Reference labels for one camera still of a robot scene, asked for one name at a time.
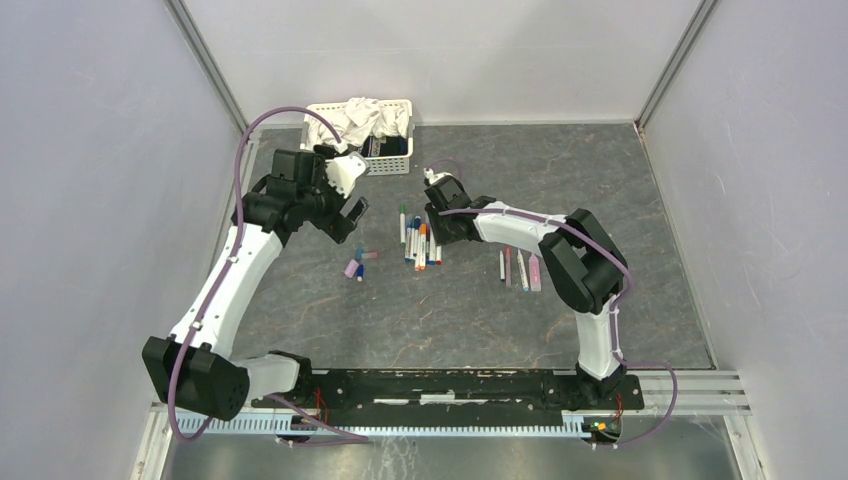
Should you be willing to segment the pink thin marker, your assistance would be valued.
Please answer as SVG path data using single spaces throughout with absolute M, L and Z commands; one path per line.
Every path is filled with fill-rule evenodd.
M 512 274 L 511 274 L 511 248 L 506 247 L 504 249 L 504 281 L 507 287 L 511 287 L 512 285 Z

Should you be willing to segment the pink highlighter cap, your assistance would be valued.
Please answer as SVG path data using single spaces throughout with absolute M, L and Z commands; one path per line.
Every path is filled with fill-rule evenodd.
M 357 276 L 358 276 L 358 272 L 359 272 L 360 267 L 361 267 L 361 264 L 360 264 L 360 262 L 359 262 L 358 260 L 356 260 L 356 259 L 351 259 L 351 260 L 348 262 L 348 264 L 346 265 L 345 269 L 343 270 L 343 274 L 344 274 L 347 278 L 354 278 L 354 277 L 357 277 Z

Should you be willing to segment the blue capped marker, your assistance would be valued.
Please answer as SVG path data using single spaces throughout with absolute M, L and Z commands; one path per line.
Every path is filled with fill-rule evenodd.
M 524 255 L 523 255 L 521 250 L 518 250 L 516 252 L 516 260 L 517 260 L 517 263 L 518 263 L 518 269 L 519 269 L 519 275 L 520 275 L 520 281 L 521 281 L 522 289 L 525 292 L 528 292 L 530 290 L 529 277 L 528 277 L 528 273 L 527 273 L 527 267 L 526 267 L 526 264 L 525 264 L 525 258 L 524 258 Z

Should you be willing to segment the pink highlighter pen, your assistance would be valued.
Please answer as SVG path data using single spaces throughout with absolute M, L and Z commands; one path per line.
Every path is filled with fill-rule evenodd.
M 539 292 L 542 289 L 541 285 L 541 266 L 540 260 L 532 254 L 528 260 L 529 268 L 529 288 L 533 292 Z

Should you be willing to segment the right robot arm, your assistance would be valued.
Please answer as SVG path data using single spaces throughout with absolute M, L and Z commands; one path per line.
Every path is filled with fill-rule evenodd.
M 547 215 L 511 207 L 489 196 L 471 198 L 447 172 L 424 172 L 425 210 L 441 245 L 459 241 L 503 244 L 539 257 L 555 292 L 575 314 L 580 400 L 602 408 L 626 375 L 617 314 L 632 276 L 626 260 L 588 210 Z

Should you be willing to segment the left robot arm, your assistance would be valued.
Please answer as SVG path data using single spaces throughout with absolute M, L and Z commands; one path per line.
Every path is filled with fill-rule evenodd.
M 142 359 L 159 399 L 205 417 L 229 421 L 246 403 L 276 393 L 290 407 L 314 394 L 306 361 L 269 353 L 231 358 L 247 306 L 290 237 L 310 223 L 337 244 L 368 208 L 359 198 L 345 207 L 356 181 L 370 170 L 358 153 L 326 159 L 278 149 L 270 173 L 244 194 L 225 247 L 201 291 L 164 338 L 151 336 Z

